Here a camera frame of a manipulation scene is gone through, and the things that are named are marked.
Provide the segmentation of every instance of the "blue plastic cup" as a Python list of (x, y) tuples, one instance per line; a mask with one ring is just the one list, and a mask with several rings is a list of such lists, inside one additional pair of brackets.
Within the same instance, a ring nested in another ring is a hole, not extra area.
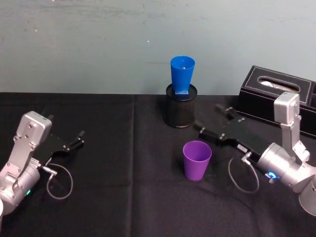
[(193, 70), (193, 58), (176, 56), (170, 61), (172, 88), (176, 94), (188, 94)]

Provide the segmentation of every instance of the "table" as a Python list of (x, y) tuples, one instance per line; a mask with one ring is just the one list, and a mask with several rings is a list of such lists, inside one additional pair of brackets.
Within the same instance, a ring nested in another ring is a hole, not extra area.
[[(216, 103), (235, 96), (198, 96), (196, 118), (209, 128), (224, 124)], [(162, 119), (164, 96), (90, 94), (0, 94), (0, 165), (11, 152), (21, 116), (34, 110), (54, 115), (52, 132), (72, 139), (85, 130), (85, 146), (66, 162), (74, 190), (65, 201), (46, 193), (48, 176), (12, 214), (4, 216), (2, 237), (116, 236), (310, 237), (316, 218), (281, 183), (260, 176), (255, 195), (239, 192), (229, 180), (229, 159), (240, 154), (211, 145), (213, 156), (204, 179), (186, 180), (183, 145), (197, 138), (192, 127), (175, 129)], [(281, 142), (281, 130), (247, 119), (247, 126), (269, 142)], [(302, 137), (315, 162), (316, 141)], [(233, 175), (253, 188), (251, 172), (234, 161)]]

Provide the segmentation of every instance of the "tissue box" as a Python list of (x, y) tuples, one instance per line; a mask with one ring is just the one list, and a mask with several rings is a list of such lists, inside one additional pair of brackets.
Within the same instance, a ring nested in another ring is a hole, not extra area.
[(279, 126), (274, 122), (273, 105), (285, 91), (300, 94), (301, 133), (316, 138), (316, 86), (313, 81), (252, 66), (235, 108), (245, 117)]

